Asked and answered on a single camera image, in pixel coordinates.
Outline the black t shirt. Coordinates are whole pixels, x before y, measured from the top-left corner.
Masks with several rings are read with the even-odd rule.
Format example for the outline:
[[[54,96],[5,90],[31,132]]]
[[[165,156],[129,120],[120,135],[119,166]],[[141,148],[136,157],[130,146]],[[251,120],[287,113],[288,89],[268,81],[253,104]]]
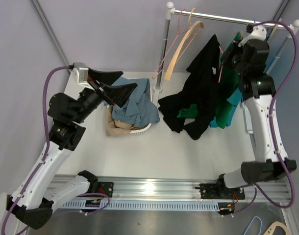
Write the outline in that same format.
[[[220,44],[213,35],[195,59],[186,69],[189,76],[183,89],[173,95],[159,99],[159,111],[164,122],[177,133],[186,131],[193,139],[198,140],[214,119],[219,86]],[[186,124],[186,118],[179,112],[197,106],[197,116],[194,121]]]

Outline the grey blue t shirt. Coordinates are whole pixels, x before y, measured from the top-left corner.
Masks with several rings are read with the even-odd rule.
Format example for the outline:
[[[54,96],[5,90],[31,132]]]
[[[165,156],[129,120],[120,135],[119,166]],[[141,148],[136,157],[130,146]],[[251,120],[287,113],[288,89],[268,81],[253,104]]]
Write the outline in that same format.
[[[137,87],[130,95],[123,107],[113,106],[112,118],[143,128],[148,124],[157,124],[160,121],[158,109],[150,99],[150,81],[147,78],[126,79],[120,77],[113,85],[136,84]]]

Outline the green t shirt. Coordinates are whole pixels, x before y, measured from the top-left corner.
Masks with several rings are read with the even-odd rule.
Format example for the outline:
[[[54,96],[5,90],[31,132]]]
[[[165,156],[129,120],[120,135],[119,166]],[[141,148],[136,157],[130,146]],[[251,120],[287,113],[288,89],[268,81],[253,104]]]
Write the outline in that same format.
[[[224,66],[221,81],[219,83],[219,94],[217,96],[216,115],[214,116],[214,119],[210,122],[210,127],[219,127],[224,129],[225,127],[231,125],[233,115],[242,97],[241,92],[237,88],[237,82],[238,74],[233,69]],[[176,117],[193,119],[196,118],[197,115],[197,104],[191,104],[189,108],[181,109]]]

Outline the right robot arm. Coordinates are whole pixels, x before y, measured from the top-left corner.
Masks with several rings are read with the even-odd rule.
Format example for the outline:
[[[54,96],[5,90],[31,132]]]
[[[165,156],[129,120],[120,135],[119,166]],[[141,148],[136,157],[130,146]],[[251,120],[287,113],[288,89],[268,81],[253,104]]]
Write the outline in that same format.
[[[274,80],[264,72],[270,47],[265,41],[233,42],[224,52],[223,63],[238,74],[242,104],[249,111],[255,160],[243,162],[234,172],[221,174],[214,184],[200,184],[202,199],[244,199],[243,188],[282,179],[297,168],[281,141],[277,124]]]

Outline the beige t shirt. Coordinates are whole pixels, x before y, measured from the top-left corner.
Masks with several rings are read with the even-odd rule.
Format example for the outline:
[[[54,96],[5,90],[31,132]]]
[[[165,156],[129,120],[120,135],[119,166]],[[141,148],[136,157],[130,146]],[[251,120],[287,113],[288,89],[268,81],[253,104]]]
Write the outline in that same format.
[[[108,137],[119,137],[129,135],[132,131],[141,130],[141,128],[112,118],[113,107],[106,108],[106,135]]]

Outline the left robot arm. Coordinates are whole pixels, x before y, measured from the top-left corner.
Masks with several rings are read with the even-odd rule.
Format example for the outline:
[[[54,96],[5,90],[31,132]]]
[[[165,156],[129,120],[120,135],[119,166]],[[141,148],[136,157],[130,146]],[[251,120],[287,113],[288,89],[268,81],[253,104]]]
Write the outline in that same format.
[[[43,227],[53,213],[66,202],[78,196],[106,198],[99,189],[97,176],[89,171],[79,172],[64,186],[48,190],[58,169],[79,144],[85,128],[82,123],[103,102],[124,106],[136,83],[115,85],[121,71],[101,72],[87,68],[83,79],[87,82],[78,98],[57,93],[51,99],[43,98],[43,120],[53,119],[52,127],[44,126],[46,144],[23,184],[7,197],[8,215],[32,229]]]

